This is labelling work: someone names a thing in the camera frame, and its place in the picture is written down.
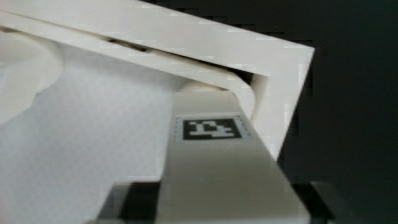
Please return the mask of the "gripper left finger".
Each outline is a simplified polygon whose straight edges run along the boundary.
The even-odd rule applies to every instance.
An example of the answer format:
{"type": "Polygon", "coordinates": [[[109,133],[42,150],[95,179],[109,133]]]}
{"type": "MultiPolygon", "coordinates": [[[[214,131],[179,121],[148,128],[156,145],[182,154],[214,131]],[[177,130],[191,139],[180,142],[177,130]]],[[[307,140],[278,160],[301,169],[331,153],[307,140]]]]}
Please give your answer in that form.
{"type": "Polygon", "coordinates": [[[86,224],[154,224],[159,183],[116,184],[108,192],[97,217],[86,224]]]}

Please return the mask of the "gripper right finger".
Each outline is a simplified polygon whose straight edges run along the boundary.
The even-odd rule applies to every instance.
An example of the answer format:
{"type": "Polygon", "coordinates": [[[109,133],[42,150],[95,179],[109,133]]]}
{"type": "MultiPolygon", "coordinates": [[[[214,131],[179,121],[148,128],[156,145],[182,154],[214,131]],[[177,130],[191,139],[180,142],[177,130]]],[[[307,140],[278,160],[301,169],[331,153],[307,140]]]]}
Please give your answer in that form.
{"type": "Polygon", "coordinates": [[[355,214],[326,182],[292,184],[294,193],[308,211],[308,224],[355,224],[355,214]]]}

